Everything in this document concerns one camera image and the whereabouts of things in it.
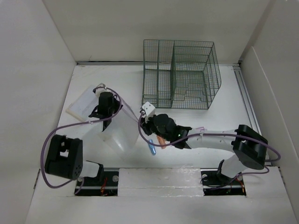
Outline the clear zip pouch purple zipper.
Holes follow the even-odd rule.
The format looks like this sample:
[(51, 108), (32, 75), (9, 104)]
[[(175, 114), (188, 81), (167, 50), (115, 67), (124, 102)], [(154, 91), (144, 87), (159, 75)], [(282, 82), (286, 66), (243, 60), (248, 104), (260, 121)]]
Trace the clear zip pouch purple zipper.
[[(106, 92), (116, 94), (107, 88)], [(107, 144), (121, 159), (125, 159), (134, 150), (138, 139), (137, 116), (126, 101), (116, 94), (121, 108), (101, 122), (92, 121), (83, 136), (83, 145), (90, 147), (92, 142)]]

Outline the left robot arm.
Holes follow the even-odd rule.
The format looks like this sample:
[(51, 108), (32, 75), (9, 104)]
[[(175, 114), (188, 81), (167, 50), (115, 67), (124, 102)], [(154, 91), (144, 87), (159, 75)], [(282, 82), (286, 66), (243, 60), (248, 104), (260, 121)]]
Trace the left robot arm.
[[(60, 126), (54, 129), (46, 137), (42, 146), (40, 164), (44, 182), (52, 189), (60, 188), (80, 177), (84, 167), (83, 143), (78, 138), (70, 139), (65, 135), (58, 135), (56, 131), (72, 126), (93, 125), (99, 123), (101, 128), (96, 128), (101, 132), (105, 131), (112, 119), (122, 109), (122, 100), (119, 94), (112, 89), (100, 93), (99, 103), (91, 113), (93, 121), (85, 121)], [(51, 185), (46, 174), (68, 179), (61, 185)]]

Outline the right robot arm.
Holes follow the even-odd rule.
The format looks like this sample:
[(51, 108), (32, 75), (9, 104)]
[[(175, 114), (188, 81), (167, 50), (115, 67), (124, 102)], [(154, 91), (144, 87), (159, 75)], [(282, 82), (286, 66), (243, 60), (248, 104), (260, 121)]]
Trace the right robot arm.
[(231, 152), (223, 159), (216, 172), (217, 181), (226, 184), (242, 171), (250, 168), (263, 170), (268, 141), (247, 125), (239, 125), (230, 131), (204, 131), (180, 126), (167, 114), (153, 115), (138, 120), (140, 133), (155, 134), (178, 149), (208, 148)]

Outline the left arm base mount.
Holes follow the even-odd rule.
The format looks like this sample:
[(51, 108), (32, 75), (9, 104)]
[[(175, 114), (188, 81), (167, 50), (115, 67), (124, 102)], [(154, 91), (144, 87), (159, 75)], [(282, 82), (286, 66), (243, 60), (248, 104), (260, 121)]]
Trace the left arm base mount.
[(75, 196), (118, 196), (119, 168), (105, 168), (99, 164), (96, 177), (84, 177), (84, 184), (77, 181)]

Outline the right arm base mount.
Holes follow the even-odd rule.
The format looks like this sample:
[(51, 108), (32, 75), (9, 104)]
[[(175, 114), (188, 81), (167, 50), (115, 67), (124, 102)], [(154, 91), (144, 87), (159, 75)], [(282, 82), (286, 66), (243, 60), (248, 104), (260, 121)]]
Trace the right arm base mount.
[(243, 181), (232, 179), (221, 173), (224, 160), (220, 162), (217, 170), (201, 171), (200, 183), (203, 185), (204, 196), (245, 196)]

